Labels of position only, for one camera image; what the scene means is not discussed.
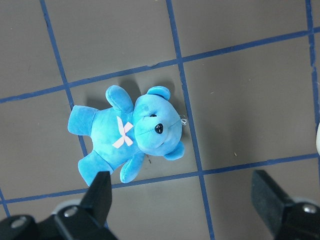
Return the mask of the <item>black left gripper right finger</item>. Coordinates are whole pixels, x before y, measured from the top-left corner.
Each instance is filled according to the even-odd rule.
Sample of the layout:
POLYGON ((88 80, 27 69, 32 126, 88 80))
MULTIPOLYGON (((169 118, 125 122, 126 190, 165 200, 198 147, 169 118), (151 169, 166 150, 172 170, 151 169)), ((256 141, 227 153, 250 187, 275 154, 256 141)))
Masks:
POLYGON ((290 197, 265 170, 252 173, 251 203, 274 240, 320 238, 320 206, 290 197))

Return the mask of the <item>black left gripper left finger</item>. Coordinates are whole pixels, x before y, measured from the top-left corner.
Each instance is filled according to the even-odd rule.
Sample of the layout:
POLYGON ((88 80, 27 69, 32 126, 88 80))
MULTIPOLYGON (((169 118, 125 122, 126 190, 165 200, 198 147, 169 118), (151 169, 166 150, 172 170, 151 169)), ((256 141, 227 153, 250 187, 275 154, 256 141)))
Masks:
POLYGON ((78 205, 67 205, 41 222, 27 214, 7 217, 0 222, 0 238, 116 240, 117 237, 105 227, 111 205, 111 176, 108 171, 100 171, 78 205))

